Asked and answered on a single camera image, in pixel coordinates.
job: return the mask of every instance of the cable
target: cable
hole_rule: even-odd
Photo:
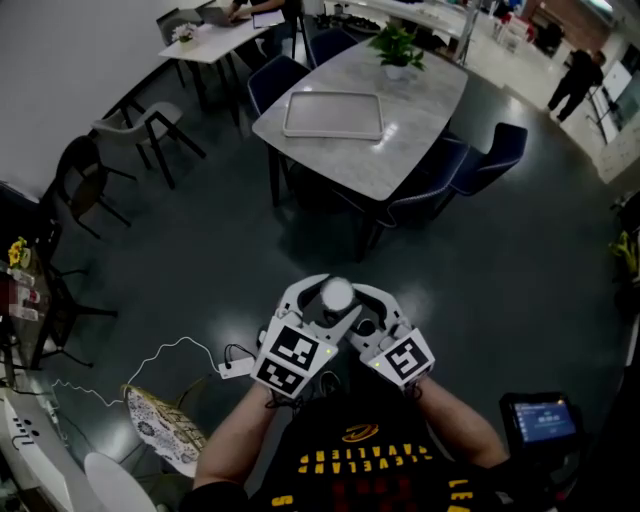
[[[75,391],[82,391],[83,393],[87,393],[89,395],[93,394],[96,395],[100,400],[102,400],[102,403],[106,406],[106,407],[111,407],[113,404],[122,404],[124,403],[122,400],[113,400],[109,403],[107,403],[107,401],[102,398],[102,395],[100,395],[100,393],[98,393],[97,391],[94,391],[93,389],[85,389],[82,386],[74,386],[73,384],[69,383],[69,382],[62,382],[60,379],[58,379],[57,381],[55,381],[53,383],[53,385],[51,386],[51,388],[53,389],[54,386],[57,386],[58,384],[60,384],[62,387],[69,387]]]
[[[160,348],[158,349],[158,351],[156,352],[156,355],[153,356],[150,359],[145,359],[144,361],[142,361],[142,364],[140,365],[140,368],[138,368],[138,371],[136,373],[133,374],[133,377],[131,377],[128,381],[127,384],[131,384],[131,381],[133,379],[135,379],[138,374],[142,371],[142,367],[147,364],[150,361],[155,360],[159,355],[160,355],[160,351],[164,348],[164,347],[175,347],[178,343],[180,343],[181,341],[184,340],[188,340],[191,343],[193,343],[194,345],[197,345],[198,347],[204,349],[207,351],[207,354],[209,354],[209,361],[211,362],[211,367],[213,368],[213,371],[216,373],[220,373],[220,371],[216,368],[216,365],[213,362],[213,356],[211,355],[211,351],[205,347],[204,345],[201,345],[200,343],[198,343],[197,341],[195,341],[194,339],[190,338],[189,336],[183,336],[182,338],[180,338],[178,341],[176,341],[175,343],[170,343],[170,344],[165,344],[165,345],[160,345]]]

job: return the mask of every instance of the white chair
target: white chair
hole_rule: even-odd
[[[511,15],[509,22],[503,27],[498,37],[498,44],[504,45],[513,53],[518,51],[520,43],[526,41],[529,35],[529,24]]]

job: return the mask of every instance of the white wall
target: white wall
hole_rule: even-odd
[[[58,158],[155,69],[156,18],[191,0],[0,0],[0,180],[42,197]]]

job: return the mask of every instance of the display screen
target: display screen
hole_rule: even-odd
[[[525,443],[547,441],[576,433],[567,404],[562,400],[515,404],[518,428]]]

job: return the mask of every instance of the electronic device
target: electronic device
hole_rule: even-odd
[[[311,319],[314,307],[320,316]],[[251,377],[295,398],[337,355],[343,338],[360,352],[363,364],[401,389],[435,363],[391,294],[319,274],[285,290],[268,328],[258,334],[260,354]]]
[[[562,393],[507,393],[500,400],[512,455],[539,462],[563,459],[580,448],[580,415]]]
[[[196,12],[198,16],[202,18],[202,21],[210,25],[215,25],[216,27],[235,27],[236,25],[249,21],[249,18],[230,20],[222,7],[202,7],[196,9]]]

